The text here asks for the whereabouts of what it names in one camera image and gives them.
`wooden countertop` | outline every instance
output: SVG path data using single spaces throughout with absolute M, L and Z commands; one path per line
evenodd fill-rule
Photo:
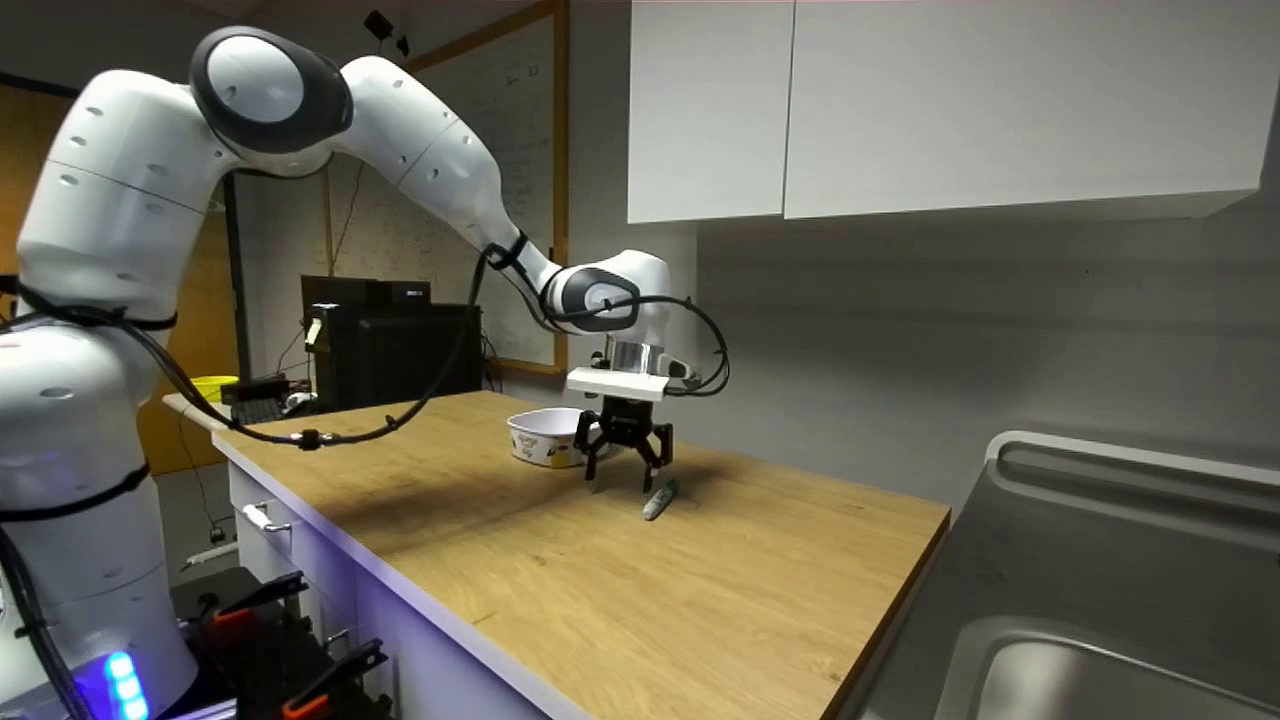
M 504 424 L 519 410 L 439 396 L 375 445 L 296 454 L 215 431 L 215 448 L 385 566 L 552 718 L 825 718 L 949 518 L 677 436 L 683 496 L 643 523 L 631 454 L 601 460 L 601 489 L 582 467 L 528 467 Z M 363 431 L 389 412 L 272 428 Z

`upper cabinet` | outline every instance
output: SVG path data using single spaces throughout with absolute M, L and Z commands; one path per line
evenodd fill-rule
M 628 208 L 1208 216 L 1262 190 L 1277 82 L 1277 0 L 637 0 Z

